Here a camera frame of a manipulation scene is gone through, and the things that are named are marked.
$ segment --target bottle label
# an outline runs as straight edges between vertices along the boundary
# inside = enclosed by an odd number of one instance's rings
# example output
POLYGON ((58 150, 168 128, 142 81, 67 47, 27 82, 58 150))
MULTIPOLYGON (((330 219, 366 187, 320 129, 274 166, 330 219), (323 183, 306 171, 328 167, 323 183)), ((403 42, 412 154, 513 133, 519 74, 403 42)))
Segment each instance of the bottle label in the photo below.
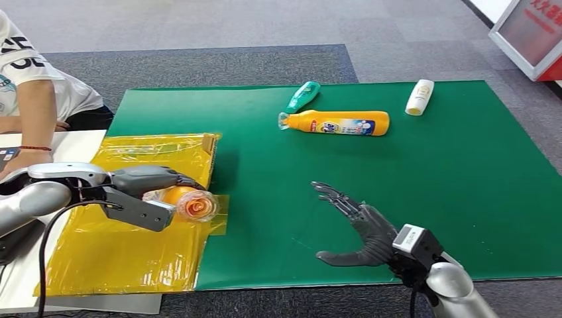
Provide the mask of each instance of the bottle label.
POLYGON ((427 98, 427 96, 429 96, 430 92, 431 88, 429 86, 420 86, 420 88, 418 88, 418 96, 416 96, 416 98, 425 99, 427 98))
POLYGON ((333 119, 316 124, 313 121, 311 131, 327 134, 364 134, 371 135, 374 132, 374 121, 357 119, 333 119))

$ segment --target silver robotic arm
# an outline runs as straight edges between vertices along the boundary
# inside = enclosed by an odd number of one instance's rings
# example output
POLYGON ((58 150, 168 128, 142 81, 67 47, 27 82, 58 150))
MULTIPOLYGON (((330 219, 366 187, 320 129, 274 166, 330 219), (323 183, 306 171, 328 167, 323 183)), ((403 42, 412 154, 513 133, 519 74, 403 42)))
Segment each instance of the silver robotic arm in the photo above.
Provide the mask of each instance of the silver robotic arm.
POLYGON ((37 164, 17 170, 0 182, 0 238, 74 203, 106 201, 110 219, 162 231, 175 207, 141 200, 142 194, 171 186, 202 188, 168 167, 135 166, 105 172, 93 164, 37 164))
POLYGON ((317 258, 332 266, 387 264, 414 295, 424 294, 436 318, 498 318, 476 291, 472 278, 444 251, 431 231, 406 224, 397 232, 370 205, 359 204, 321 182, 312 182, 312 186, 320 192, 320 199, 349 219, 365 244, 352 253, 318 252, 317 258))

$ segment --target yellow plastic sheet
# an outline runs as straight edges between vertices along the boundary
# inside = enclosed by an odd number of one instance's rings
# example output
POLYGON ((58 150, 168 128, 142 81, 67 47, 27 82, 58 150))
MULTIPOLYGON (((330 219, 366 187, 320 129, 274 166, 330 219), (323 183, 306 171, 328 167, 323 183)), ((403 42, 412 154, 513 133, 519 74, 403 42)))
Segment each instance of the yellow plastic sheet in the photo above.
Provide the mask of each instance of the yellow plastic sheet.
MULTIPOLYGON (((92 163, 106 171, 160 164, 209 185, 217 135, 106 138, 92 163)), ((228 198, 219 196, 222 204, 228 198)), ((47 266, 47 295, 166 293, 193 290, 210 232, 226 215, 191 223, 174 217, 162 232, 108 219, 96 205, 71 211, 47 266)))

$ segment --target black cable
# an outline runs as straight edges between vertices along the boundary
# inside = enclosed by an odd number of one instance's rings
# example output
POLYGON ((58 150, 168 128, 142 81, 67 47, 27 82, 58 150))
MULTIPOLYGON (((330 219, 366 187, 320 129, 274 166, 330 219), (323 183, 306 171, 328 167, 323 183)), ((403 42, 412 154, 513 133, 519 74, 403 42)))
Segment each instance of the black cable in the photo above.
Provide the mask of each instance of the black cable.
POLYGON ((51 219, 51 221, 45 227, 45 232, 43 233, 43 238, 41 239, 41 245, 39 247, 39 308, 37 311, 38 318, 44 318, 43 314, 45 312, 45 302, 46 302, 46 294, 47 294, 47 279, 46 279, 46 266, 45 266, 45 249, 47 247, 47 240, 49 239, 49 234, 55 224, 56 220, 58 220, 65 212, 79 207, 81 205, 89 205, 89 204, 100 204, 100 205, 112 205, 112 206, 119 206, 118 204, 114 204, 111 202, 106 202, 102 200, 91 200, 91 201, 84 201, 78 202, 75 204, 71 204, 64 209, 60 210, 55 216, 51 219))
POLYGON ((82 309, 81 311, 77 312, 75 315, 66 315, 65 313, 52 313, 50 315, 43 316, 43 318, 55 317, 55 316, 82 318, 82 317, 88 315, 89 313, 99 313, 99 311, 82 309))
POLYGON ((418 296, 418 290, 412 288, 412 293, 410 294, 410 318, 416 318, 416 297, 418 296))
POLYGON ((8 264, 2 266, 2 271, 0 271, 0 286, 2 286, 2 278, 4 277, 4 272, 6 271, 6 267, 8 267, 8 264))

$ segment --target cream tube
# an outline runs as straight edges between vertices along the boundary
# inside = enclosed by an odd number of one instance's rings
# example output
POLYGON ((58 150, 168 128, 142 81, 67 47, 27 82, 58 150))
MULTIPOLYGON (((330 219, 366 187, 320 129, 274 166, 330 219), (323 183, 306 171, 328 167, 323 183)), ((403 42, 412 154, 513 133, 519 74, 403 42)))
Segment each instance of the cream tube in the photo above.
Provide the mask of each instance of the cream tube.
POLYGON ((420 79, 416 86, 414 86, 408 104, 406 104, 406 114, 412 116, 421 116, 423 114, 431 93, 433 93, 434 85, 435 83, 428 79, 420 79))

